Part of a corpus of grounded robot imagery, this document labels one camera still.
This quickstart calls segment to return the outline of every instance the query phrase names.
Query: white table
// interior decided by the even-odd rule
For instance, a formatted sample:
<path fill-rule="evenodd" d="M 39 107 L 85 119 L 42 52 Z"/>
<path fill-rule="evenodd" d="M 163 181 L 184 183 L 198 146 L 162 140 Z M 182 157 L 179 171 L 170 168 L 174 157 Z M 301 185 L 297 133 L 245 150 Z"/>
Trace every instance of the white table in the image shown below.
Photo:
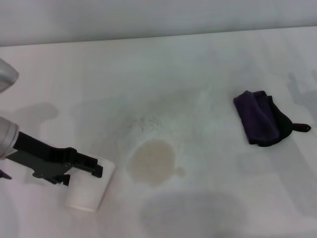
<path fill-rule="evenodd" d="M 0 48 L 19 72 L 0 115 L 25 133 L 114 161 L 98 213 L 0 166 L 3 238 L 315 238 L 317 27 Z M 247 143 L 232 99 L 265 90 L 293 122 Z"/>

